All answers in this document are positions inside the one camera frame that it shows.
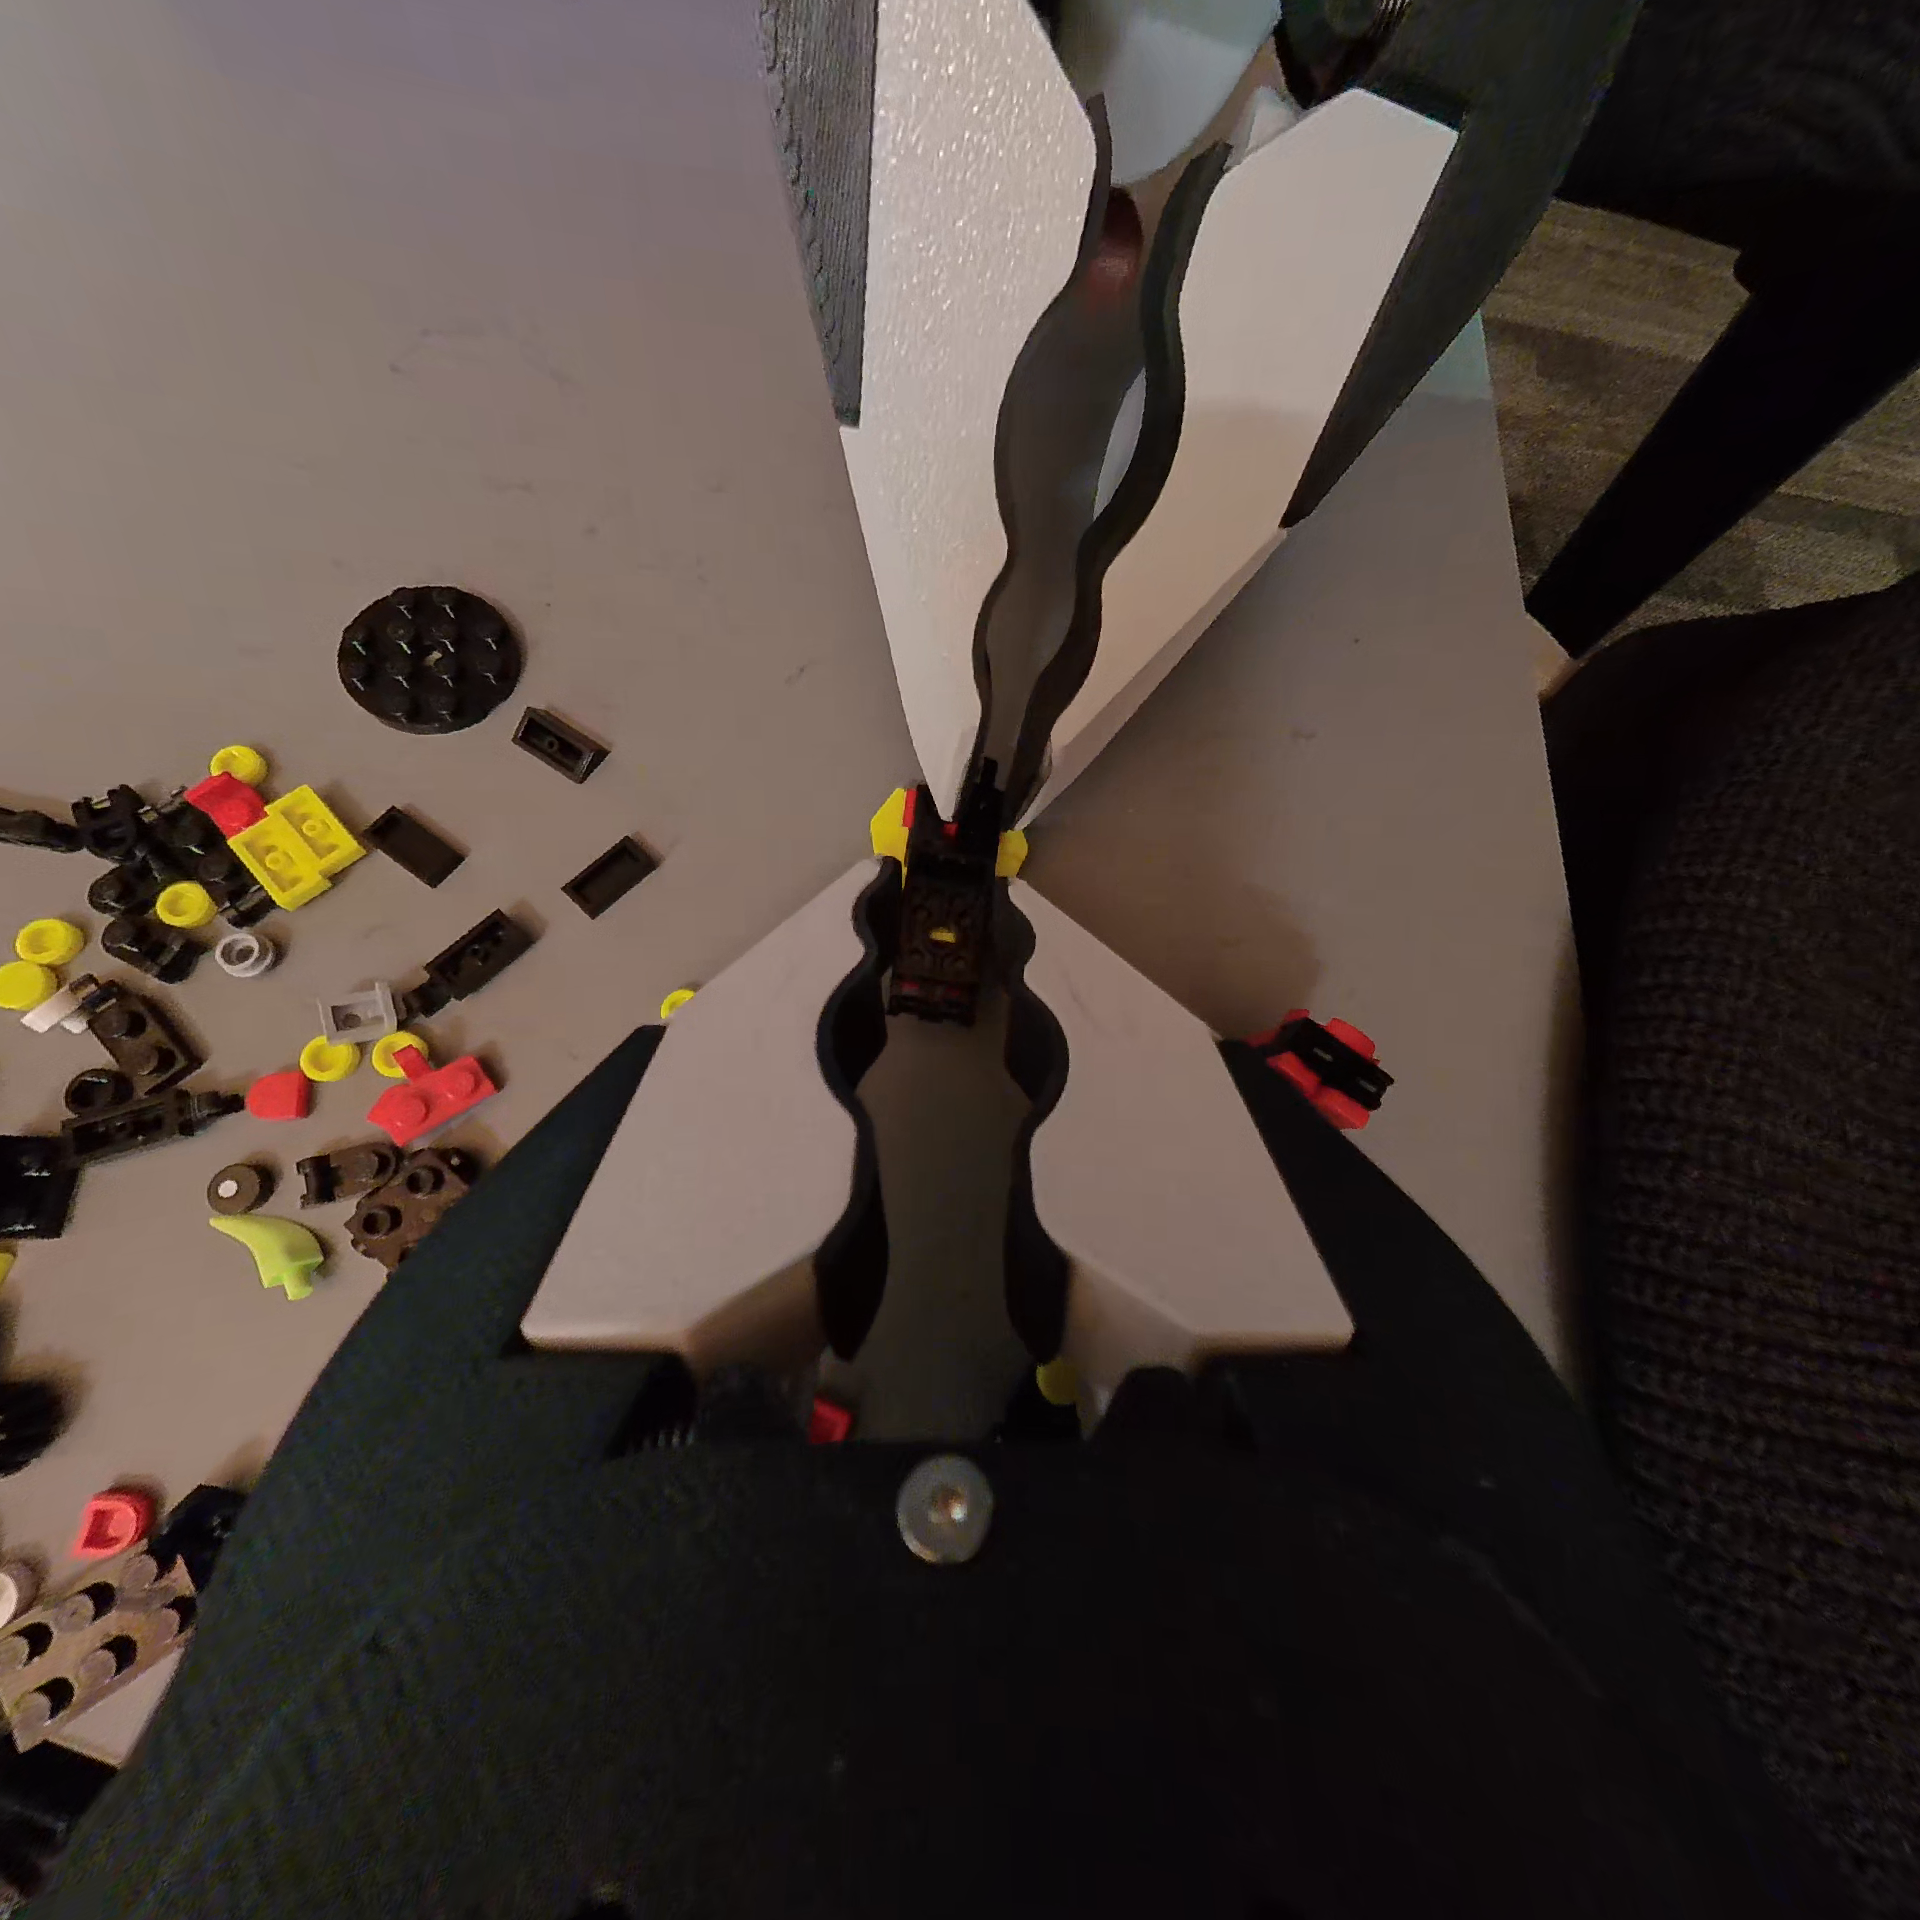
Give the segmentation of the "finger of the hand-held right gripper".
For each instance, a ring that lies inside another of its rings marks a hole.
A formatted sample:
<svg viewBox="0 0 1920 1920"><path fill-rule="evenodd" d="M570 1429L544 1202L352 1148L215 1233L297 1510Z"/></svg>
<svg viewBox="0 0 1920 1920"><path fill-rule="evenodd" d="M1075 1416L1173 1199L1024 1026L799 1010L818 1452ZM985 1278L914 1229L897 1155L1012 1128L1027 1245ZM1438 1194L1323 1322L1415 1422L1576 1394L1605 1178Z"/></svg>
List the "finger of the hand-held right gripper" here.
<svg viewBox="0 0 1920 1920"><path fill-rule="evenodd" d="M1007 557L995 423L1076 266L1095 133L1027 3L878 3L861 411L845 462L904 719L951 803Z"/></svg>
<svg viewBox="0 0 1920 1920"><path fill-rule="evenodd" d="M1089 683L1052 737L1052 803L1283 545L1283 521L1457 133L1349 91L1227 165L1180 300L1183 438L1104 579Z"/></svg>

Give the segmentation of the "black round lego plate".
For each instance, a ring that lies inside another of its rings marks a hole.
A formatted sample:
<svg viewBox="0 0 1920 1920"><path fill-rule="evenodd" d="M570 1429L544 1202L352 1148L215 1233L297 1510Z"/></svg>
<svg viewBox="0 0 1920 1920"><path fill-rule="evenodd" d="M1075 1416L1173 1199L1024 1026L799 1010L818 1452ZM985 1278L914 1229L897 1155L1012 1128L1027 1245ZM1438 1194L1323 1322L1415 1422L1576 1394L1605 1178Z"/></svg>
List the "black round lego plate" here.
<svg viewBox="0 0 1920 1920"><path fill-rule="evenodd" d="M513 622L463 588L398 588L340 631L352 703L394 733L473 730L513 695L524 649Z"/></svg>

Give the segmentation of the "long black red lego assembly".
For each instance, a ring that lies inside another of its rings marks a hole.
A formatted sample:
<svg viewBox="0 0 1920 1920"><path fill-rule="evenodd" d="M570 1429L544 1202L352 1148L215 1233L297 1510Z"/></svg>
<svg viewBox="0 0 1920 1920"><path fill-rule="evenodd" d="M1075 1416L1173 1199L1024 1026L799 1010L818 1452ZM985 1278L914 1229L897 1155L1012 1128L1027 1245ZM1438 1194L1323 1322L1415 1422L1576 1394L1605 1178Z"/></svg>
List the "long black red lego assembly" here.
<svg viewBox="0 0 1920 1920"><path fill-rule="evenodd" d="M1338 1130L1364 1130L1396 1084L1373 1038L1341 1017L1319 1024L1294 1010L1245 1045Z"/></svg>

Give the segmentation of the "yellow and red lego assembly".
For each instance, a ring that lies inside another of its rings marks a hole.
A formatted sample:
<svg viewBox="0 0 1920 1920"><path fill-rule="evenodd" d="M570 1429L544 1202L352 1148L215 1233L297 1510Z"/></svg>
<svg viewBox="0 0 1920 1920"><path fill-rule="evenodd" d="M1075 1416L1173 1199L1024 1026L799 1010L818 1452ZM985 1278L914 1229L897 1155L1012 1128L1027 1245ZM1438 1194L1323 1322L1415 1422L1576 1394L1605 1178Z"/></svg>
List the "yellow and red lego assembly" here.
<svg viewBox="0 0 1920 1920"><path fill-rule="evenodd" d="M995 887L1027 859L1022 829L1003 826L999 763L988 757L965 777L951 818L927 784L895 790L870 818L870 853L904 878L887 1011L973 1026Z"/></svg>

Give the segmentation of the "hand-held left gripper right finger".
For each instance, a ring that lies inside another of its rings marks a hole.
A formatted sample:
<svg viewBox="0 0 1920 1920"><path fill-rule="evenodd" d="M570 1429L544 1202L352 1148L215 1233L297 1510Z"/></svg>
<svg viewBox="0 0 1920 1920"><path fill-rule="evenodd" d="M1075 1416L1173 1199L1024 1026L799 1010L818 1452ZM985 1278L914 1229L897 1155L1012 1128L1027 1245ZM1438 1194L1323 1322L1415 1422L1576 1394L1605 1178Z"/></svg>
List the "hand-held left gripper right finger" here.
<svg viewBox="0 0 1920 1920"><path fill-rule="evenodd" d="M1356 1337L1214 1034L1030 886L1003 886L1003 1063L1027 1109L1008 1320L1084 1402L1129 1374Z"/></svg>

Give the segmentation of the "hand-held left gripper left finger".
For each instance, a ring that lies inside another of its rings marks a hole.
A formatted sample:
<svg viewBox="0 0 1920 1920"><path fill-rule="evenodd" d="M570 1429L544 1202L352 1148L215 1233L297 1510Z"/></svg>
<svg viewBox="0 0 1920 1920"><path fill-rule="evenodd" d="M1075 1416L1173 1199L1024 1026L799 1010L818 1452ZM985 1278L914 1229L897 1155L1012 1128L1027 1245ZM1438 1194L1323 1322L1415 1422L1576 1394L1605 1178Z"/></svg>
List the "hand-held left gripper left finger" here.
<svg viewBox="0 0 1920 1920"><path fill-rule="evenodd" d="M805 1368L868 1343L889 1233L861 1082L900 863L830 882L662 1029L520 1329L540 1351Z"/></svg>

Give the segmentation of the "pile of lego pieces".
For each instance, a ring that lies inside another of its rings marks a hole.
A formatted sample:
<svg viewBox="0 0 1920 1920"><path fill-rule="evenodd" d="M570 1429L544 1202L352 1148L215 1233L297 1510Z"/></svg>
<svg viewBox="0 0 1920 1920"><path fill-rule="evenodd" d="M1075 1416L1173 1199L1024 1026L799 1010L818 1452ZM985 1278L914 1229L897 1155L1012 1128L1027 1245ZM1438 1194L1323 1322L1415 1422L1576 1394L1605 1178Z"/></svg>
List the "pile of lego pieces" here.
<svg viewBox="0 0 1920 1920"><path fill-rule="evenodd" d="M2 886L2 1712L20 1746L116 1758L106 1698L189 1639L151 1537L200 1486L246 1490L390 1278L367 1171L453 1210L546 1097L653 1017L638 949L554 886L601 855L455 859L428 899L413 811L355 823L315 784L188 795L158 918L17 952L54 905Z"/></svg>

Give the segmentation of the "black furniture leg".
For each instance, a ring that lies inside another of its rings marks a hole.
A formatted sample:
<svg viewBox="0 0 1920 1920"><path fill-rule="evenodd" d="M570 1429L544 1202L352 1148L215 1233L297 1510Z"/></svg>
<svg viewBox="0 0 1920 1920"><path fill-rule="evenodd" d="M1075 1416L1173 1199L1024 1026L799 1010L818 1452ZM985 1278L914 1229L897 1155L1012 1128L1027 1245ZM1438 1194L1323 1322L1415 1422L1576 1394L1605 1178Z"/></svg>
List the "black furniture leg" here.
<svg viewBox="0 0 1920 1920"><path fill-rule="evenodd" d="M1917 370L1917 200L1740 249L1745 300L1526 613L1579 661Z"/></svg>

